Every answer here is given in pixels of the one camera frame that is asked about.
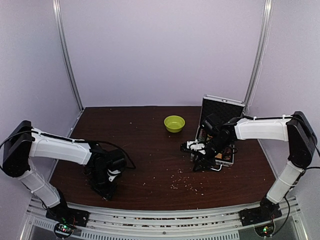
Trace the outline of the aluminium poker chip case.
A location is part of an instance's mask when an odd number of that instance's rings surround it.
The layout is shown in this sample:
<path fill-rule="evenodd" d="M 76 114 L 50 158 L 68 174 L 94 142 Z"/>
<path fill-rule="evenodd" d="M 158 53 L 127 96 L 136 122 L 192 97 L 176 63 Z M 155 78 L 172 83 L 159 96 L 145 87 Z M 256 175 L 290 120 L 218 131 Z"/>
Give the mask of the aluminium poker chip case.
<path fill-rule="evenodd" d="M 215 159 L 212 170 L 222 170 L 222 167 L 231 167 L 234 163 L 234 155 L 238 152 L 235 147 L 235 137 L 229 130 L 230 120 L 238 120 L 244 112 L 245 104 L 238 100 L 222 98 L 213 95 L 204 95 L 202 98 L 199 125 L 195 140 L 205 144 L 205 156 Z M 232 161 L 224 161 L 225 148 L 233 148 Z"/>

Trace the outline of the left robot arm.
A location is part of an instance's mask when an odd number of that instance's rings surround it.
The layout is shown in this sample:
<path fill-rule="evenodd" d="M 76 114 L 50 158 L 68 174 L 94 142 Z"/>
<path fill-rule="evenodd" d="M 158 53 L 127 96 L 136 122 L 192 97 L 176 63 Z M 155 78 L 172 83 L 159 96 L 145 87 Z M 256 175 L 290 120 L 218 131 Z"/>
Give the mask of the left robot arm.
<path fill-rule="evenodd" d="M 84 166 L 91 189 L 105 200 L 112 198 L 117 186 L 114 180 L 127 167 L 126 156 L 119 148 L 107 151 L 99 142 L 50 134 L 32 127 L 29 120 L 23 120 L 1 148 L 3 172 L 19 179 L 61 222 L 72 218 L 72 210 L 63 193 L 36 169 L 32 158 L 57 159 Z"/>

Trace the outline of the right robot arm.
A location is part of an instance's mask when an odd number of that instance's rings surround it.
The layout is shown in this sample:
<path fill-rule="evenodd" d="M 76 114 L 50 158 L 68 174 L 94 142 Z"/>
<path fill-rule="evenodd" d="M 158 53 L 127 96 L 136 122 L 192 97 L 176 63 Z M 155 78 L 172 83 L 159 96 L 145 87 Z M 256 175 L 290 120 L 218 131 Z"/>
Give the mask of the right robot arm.
<path fill-rule="evenodd" d="M 279 117 L 234 117 L 221 124 L 209 115 L 201 128 L 211 136 L 207 142 L 187 141 L 186 148 L 195 155 L 195 168 L 209 168 L 215 157 L 236 141 L 275 140 L 287 142 L 289 156 L 279 177 L 260 201 L 256 210 L 259 220 L 268 220 L 279 202 L 294 188 L 310 166 L 314 153 L 318 151 L 318 139 L 305 114 L 295 111 L 292 115 Z"/>

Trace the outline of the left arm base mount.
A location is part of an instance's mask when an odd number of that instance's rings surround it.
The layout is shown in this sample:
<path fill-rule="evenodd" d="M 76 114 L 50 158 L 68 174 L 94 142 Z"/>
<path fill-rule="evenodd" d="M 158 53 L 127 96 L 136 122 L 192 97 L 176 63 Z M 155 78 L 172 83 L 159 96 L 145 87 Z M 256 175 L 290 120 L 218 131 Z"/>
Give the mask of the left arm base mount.
<path fill-rule="evenodd" d="M 48 208 L 45 217 L 70 227 L 86 227 L 90 213 L 76 208 Z"/>

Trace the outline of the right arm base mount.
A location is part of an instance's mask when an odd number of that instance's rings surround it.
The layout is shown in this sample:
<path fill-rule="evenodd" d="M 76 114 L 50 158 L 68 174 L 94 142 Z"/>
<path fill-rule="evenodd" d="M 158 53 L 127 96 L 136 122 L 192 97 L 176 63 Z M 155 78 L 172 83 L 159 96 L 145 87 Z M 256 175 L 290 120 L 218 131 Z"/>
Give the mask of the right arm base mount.
<path fill-rule="evenodd" d="M 239 212 L 239 218 L 243 227 L 271 221 L 272 218 L 279 218 L 282 215 L 279 208 L 271 213 L 263 213 L 261 207 L 246 208 Z"/>

